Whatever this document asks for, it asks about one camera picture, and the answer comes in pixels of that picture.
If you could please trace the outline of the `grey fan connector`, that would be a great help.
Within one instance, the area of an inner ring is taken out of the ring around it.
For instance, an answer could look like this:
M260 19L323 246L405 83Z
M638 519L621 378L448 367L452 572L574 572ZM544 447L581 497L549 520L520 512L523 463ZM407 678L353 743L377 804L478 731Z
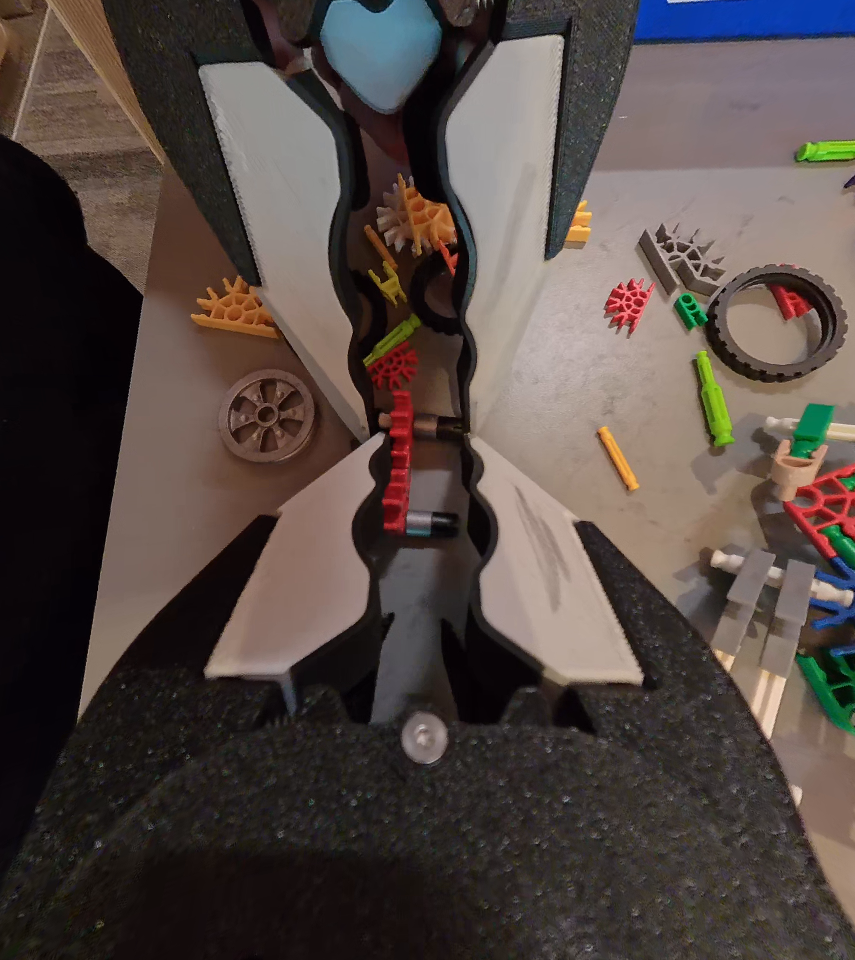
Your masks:
M700 237L698 230L686 237L680 224L662 223L644 230L638 246L666 295L685 291L710 298L724 285L724 256L714 256L715 241Z

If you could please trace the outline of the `blue plastic bin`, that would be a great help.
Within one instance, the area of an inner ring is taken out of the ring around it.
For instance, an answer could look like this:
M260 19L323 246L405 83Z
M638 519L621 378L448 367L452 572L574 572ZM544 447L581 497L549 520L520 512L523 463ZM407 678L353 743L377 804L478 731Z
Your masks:
M855 1L641 1L635 42L855 37Z

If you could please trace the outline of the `red fan connector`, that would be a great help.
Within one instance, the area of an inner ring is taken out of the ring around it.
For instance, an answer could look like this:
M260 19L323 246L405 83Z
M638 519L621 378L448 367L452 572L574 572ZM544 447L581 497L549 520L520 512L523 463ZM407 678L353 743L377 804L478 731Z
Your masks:
M631 278L618 283L608 295L603 315L609 327L618 331L625 330L630 338L644 316L656 282L648 283L643 278Z

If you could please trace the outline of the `multicolour construction toy model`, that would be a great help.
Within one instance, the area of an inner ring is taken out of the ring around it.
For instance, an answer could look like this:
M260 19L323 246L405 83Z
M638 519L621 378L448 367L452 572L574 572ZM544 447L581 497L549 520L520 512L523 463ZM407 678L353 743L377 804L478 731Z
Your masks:
M781 568L761 549L747 556L716 550L710 558L733 576L710 642L724 669L734 665L762 590L778 594L751 699L767 736L793 666L829 720L855 736L855 425L833 416L832 406L809 404L800 418L765 424L781 435L769 477L783 512L826 567L792 559Z

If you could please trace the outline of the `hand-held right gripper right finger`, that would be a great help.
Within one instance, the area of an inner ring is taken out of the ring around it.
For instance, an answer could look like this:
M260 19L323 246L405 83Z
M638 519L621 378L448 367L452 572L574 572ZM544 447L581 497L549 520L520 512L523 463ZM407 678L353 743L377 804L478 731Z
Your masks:
M578 534L578 518L481 438L476 492L493 514L479 572L484 623L561 687L639 687L645 675Z

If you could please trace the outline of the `white snowflake connector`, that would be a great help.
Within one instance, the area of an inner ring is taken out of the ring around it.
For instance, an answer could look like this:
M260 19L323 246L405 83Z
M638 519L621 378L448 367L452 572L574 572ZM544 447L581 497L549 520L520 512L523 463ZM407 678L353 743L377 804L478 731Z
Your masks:
M409 243L415 258L430 250L429 204L417 190L413 176L398 174L393 190L383 193L382 198L382 205L376 208L376 229L385 245L400 251Z

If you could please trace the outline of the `person's black clothing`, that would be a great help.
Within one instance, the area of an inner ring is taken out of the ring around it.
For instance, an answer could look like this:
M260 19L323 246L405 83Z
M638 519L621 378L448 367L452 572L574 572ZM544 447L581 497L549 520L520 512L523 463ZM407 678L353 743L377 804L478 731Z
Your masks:
M142 304L0 135L0 886L80 704Z

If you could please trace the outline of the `yellow clip connector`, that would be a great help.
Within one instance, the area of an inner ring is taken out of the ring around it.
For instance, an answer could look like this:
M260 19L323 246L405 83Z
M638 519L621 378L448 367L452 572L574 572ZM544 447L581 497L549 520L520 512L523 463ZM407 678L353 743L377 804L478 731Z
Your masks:
M397 273L397 265L391 260L384 259L382 260L382 268L384 271L383 278L375 270L369 269L367 270L369 279L391 306L396 307L399 303L407 304L409 299Z

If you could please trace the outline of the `small red connector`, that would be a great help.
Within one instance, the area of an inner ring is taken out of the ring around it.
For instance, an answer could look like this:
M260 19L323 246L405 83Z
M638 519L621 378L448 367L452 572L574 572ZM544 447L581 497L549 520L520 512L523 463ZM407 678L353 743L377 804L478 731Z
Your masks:
M768 283L767 289L785 321L802 318L814 309L805 296L783 284Z

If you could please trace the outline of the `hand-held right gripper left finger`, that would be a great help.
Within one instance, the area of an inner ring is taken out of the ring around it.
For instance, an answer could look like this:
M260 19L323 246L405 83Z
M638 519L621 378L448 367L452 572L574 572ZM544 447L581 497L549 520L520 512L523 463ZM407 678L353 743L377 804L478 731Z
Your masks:
M275 683L295 710L309 687L346 694L376 672L382 608L370 550L382 530L386 440L373 435L278 508L206 679Z

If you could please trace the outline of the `wooden cabinet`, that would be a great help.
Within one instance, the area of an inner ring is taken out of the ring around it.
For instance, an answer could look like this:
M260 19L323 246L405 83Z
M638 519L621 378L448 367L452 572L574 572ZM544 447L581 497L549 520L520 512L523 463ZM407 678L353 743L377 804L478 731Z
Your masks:
M103 3L101 1L47 1L46 4L61 21L97 76L104 82L161 168L165 169L168 163L167 157L142 111L123 65Z

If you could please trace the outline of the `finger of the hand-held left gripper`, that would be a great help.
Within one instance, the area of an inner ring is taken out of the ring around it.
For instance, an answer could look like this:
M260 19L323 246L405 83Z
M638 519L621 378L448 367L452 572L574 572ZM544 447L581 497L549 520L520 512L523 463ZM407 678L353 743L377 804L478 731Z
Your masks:
M351 157L313 74L263 62L202 65L199 78L259 276L257 292L334 412L361 442L372 404L357 373L360 305L343 238Z
M445 184L468 244L469 429L495 408L549 272L565 38L487 43L442 112Z

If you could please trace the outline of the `grey spoked wheel hub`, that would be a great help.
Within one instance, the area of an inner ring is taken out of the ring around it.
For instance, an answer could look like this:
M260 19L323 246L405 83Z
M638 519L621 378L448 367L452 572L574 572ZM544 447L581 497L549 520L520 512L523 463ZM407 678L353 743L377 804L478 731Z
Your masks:
M217 423L233 455L256 464L288 462L305 452L314 437L314 396L293 373L253 371L230 387Z

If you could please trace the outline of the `red connector rod assembly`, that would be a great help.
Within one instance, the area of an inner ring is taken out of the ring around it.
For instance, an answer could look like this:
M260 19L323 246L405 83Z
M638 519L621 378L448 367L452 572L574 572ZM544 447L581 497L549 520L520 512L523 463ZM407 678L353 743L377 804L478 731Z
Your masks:
M392 399L392 410L378 416L391 444L390 477L382 498L383 529L398 537L453 538L459 531L458 514L410 507L413 444L417 439L437 440L434 428L439 415L417 414L408 390L392 390Z

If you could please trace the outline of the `red snowflake connector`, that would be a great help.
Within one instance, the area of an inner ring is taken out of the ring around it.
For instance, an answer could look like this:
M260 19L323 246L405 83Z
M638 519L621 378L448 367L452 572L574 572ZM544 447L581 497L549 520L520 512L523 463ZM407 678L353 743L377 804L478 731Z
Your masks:
M402 343L368 366L367 373L377 390L399 391L417 376L419 356L409 343Z

